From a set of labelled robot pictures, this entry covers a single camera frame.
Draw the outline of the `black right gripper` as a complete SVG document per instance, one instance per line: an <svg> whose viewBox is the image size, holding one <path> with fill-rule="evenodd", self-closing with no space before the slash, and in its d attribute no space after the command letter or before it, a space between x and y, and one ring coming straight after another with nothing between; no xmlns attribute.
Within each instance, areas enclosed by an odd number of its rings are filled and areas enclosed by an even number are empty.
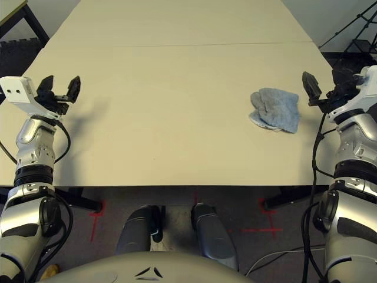
<svg viewBox="0 0 377 283"><path fill-rule="evenodd" d="M309 97L309 106L318 106L324 114L329 114L331 111L344 106L359 94L352 70L348 68L333 69L332 77L335 88L326 94L325 99L320 99L322 91L315 76L306 71L302 73L302 83Z"/></svg>

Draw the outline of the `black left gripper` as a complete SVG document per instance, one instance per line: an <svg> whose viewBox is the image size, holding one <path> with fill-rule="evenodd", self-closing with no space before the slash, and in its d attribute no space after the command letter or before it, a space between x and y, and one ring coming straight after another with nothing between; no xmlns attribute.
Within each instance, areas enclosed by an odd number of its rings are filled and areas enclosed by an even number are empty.
<svg viewBox="0 0 377 283"><path fill-rule="evenodd" d="M81 80L79 76L74 77L69 85L67 95L56 96L53 91L54 76L45 77L37 88L36 102L45 107L47 110L60 116L66 115L70 103L75 103L81 89Z"/></svg>

